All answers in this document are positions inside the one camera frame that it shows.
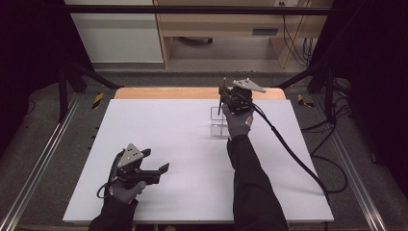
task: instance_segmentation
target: wall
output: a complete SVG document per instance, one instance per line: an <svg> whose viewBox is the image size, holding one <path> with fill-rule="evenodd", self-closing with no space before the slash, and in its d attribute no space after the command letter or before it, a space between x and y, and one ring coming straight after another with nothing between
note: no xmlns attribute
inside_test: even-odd
<svg viewBox="0 0 408 231"><path fill-rule="evenodd" d="M67 5L153 5L151 0L65 0ZM73 13L93 63L162 63L154 14Z"/></svg>

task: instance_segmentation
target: person's right hand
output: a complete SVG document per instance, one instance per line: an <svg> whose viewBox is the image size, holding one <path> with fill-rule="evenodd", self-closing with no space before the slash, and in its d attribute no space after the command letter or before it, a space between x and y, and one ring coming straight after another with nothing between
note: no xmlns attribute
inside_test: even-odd
<svg viewBox="0 0 408 231"><path fill-rule="evenodd" d="M239 135L248 136L253 121L253 109L246 113L234 115L231 114L228 105L223 104L222 112L225 114L225 117L227 119L228 131L230 133L231 139Z"/></svg>

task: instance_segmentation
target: person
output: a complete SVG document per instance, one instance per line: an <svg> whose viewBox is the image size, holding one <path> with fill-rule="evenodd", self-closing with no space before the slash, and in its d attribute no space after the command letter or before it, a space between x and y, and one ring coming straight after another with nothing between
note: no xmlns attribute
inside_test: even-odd
<svg viewBox="0 0 408 231"><path fill-rule="evenodd" d="M222 105L230 138L227 153L234 173L233 215L237 231L288 231L282 207L273 192L268 176L261 167L249 140L253 109L242 114L231 114L228 105ZM120 181L114 181L104 200L101 215L89 226L89 231L131 231L138 201L135 199L145 187L140 182L125 190Z"/></svg>

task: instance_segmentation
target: black backdrop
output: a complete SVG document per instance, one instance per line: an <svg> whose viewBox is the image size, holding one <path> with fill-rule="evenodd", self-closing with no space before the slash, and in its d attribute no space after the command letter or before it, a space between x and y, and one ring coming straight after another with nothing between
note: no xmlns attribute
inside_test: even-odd
<svg viewBox="0 0 408 231"><path fill-rule="evenodd" d="M334 7L357 10L362 2L337 0ZM328 17L311 65L348 19ZM350 104L372 153L408 197L408 1L365 1L337 47L331 71L349 80ZM322 79L315 75L311 85Z"/></svg>
<svg viewBox="0 0 408 231"><path fill-rule="evenodd" d="M44 12L43 4L64 0L0 0L0 155L27 113L29 95L57 83L62 64L93 70L69 13Z"/></svg>

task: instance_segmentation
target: gray carpet floor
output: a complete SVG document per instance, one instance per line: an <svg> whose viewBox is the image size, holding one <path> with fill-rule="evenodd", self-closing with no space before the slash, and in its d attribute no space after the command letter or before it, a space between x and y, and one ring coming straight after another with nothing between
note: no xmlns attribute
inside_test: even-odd
<svg viewBox="0 0 408 231"><path fill-rule="evenodd" d="M176 46L182 46L184 41L179 41ZM180 87L217 87L221 77L241 79L250 77L253 81L263 87L275 86L287 80L300 69L295 67L294 72L285 71L270 72L269 67L265 69L266 58L273 59L271 55L264 54L259 57L246 58L242 51L242 60L251 60L252 65L239 71L233 69L214 67L200 67L200 71L182 71L184 65L191 64L193 51L172 53L173 67L167 70L143 69L135 72L132 69L117 72L115 69L101 70L100 74L113 82L124 86L180 86ZM206 58L210 64L211 56ZM81 230L80 226L62 221L64 211L68 205L66 201L73 193L82 168L92 147L94 136L97 135L98 127L109 104L109 99L115 95L115 90L109 90L98 83L86 78L89 85L87 91L81 94L78 108L73 115L64 136L43 173L39 184L28 203L24 213L19 220L17 230ZM304 96L306 102L317 104L315 100L323 100L323 92L309 95L305 89L307 79L292 88L286 89L288 99L293 103L293 109L301 128L308 127L323 121L317 107L310 108L298 105L299 94ZM105 95L97 109L92 109L95 96L103 92ZM25 180L30 175L31 169L54 131L59 116L58 86L51 85L43 90L38 90L31 95L31 106L35 108L28 113L13 142L9 145L0 160L0 218L2 218L13 205L18 193L23 187ZM338 108L345 105L345 100L340 100ZM366 185L379 214L384 220L388 230L408 230L408 200L400 192L393 177L386 167L373 164L370 151L364 138L352 117L352 113L346 112L338 119L336 133L341 138L347 153L353 164L357 167L364 184ZM310 151L314 150L328 134L325 127L321 127L316 133L304 133L304 139ZM322 156L338 163L336 149L329 139L317 152ZM331 164L319 159L313 159L319 177L330 190L342 186L344 179L340 172ZM356 199L354 191L347 187L345 191L331 194L332 209L335 220L329 223L329 230L371 230L360 204ZM137 226L137 230L151 230L151 226ZM177 230L230 230L231 226L220 225L178 225ZM291 224L292 230L323 230L322 224Z"/></svg>

